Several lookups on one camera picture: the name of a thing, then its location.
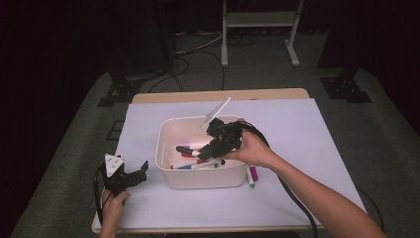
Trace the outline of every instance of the white plastic bin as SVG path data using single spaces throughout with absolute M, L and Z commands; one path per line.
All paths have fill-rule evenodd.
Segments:
M 217 116 L 225 123 L 234 122 L 237 116 Z M 195 159 L 182 157 L 175 149 L 189 146 L 200 149 L 213 138 L 206 134 L 207 127 L 200 125 L 205 117 L 185 117 L 166 120 L 160 127 L 157 141 L 156 163 L 170 187 L 174 189 L 197 189 L 238 186 L 245 180 L 247 165 L 236 160 L 226 160 L 224 166 L 200 170 L 173 170 L 170 166 L 185 165 Z

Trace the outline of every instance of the dark background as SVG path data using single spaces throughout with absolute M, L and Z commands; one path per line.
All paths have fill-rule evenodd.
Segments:
M 1 237 L 13 231 L 80 103 L 100 75 L 116 63 L 117 70 L 134 68 L 139 74 L 167 69 L 170 57 L 165 47 L 145 50 L 150 44 L 167 46 L 170 41 L 161 34 L 159 21 L 165 22 L 169 35 L 221 30 L 222 1 L 163 1 L 163 19 L 158 17 L 162 8 L 156 1 L 141 2 L 1 1 L 1 137 L 6 152 L 0 167 Z M 295 6 L 291 0 L 258 4 L 229 0 L 231 11 L 281 11 Z M 329 30 L 319 67 L 355 64 L 366 69 L 419 132 L 416 10 L 415 1 L 306 0 L 298 32 Z

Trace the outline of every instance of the white tabletop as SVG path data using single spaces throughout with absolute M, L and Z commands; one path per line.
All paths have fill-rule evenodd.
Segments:
M 203 116 L 219 101 L 131 104 L 116 155 L 126 173 L 149 161 L 148 180 L 128 189 L 121 229 L 125 232 L 275 230 L 309 227 L 276 175 L 257 168 L 254 189 L 171 189 L 156 165 L 158 132 L 170 118 Z M 254 124 L 271 148 L 291 164 L 365 210 L 314 99 L 231 101 L 220 113 Z M 94 220 L 93 229 L 100 224 Z

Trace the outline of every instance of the floor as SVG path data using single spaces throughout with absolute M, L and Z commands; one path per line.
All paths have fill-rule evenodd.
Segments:
M 211 36 L 180 36 L 177 49 L 186 51 L 209 41 Z M 420 233 L 420 140 L 383 91 L 379 81 L 360 69 L 356 82 L 372 103 L 331 100 L 320 77 L 335 76 L 339 68 L 318 69 L 326 34 L 298 34 L 295 50 L 301 66 L 293 67 L 284 46 L 287 35 L 240 38 L 229 47 L 229 66 L 222 68 L 220 47 L 211 46 L 176 60 L 173 74 L 145 82 L 140 92 L 231 90 L 301 87 L 315 98 L 331 136 L 355 185 L 380 209 L 388 237 L 417 237 Z M 91 231 L 95 214 L 92 178 L 105 153 L 113 153 L 118 141 L 107 140 L 113 124 L 124 120 L 128 102 L 98 107 L 112 80 L 105 73 L 86 95 L 58 147 L 36 193 L 12 237 L 97 237 Z M 361 194 L 375 221 L 378 213 Z M 296 231 L 312 237 L 310 230 Z M 119 237 L 162 237 L 125 235 Z M 331 237 L 320 231 L 320 237 Z

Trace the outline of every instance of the pen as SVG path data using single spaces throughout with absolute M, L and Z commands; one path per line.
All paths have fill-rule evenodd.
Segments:
M 215 168 L 217 168 L 216 166 L 219 166 L 219 163 L 222 163 L 222 160 L 211 160 L 211 161 L 207 161 L 206 163 L 201 163 L 198 165 L 191 166 L 191 169 L 198 170 L 198 169 L 203 169 L 209 166 L 214 166 Z
M 247 178 L 248 178 L 248 183 L 250 184 L 250 188 L 256 187 L 256 184 L 254 183 L 254 180 L 253 180 L 253 175 L 251 174 L 250 166 L 247 166 Z
M 259 175 L 257 174 L 257 168 L 255 166 L 250 165 L 251 175 L 253 176 L 254 181 L 259 180 Z
M 198 155 L 200 155 L 198 151 L 194 151 L 186 147 L 177 146 L 175 149 L 182 154 L 187 154 L 192 157 L 198 157 Z
M 205 163 L 205 161 L 195 160 L 195 161 L 189 162 L 187 164 L 179 165 L 179 166 L 172 165 L 172 166 L 170 166 L 170 169 L 171 170 L 191 170 L 191 166 L 199 165 L 199 164 L 203 164 L 203 163 Z

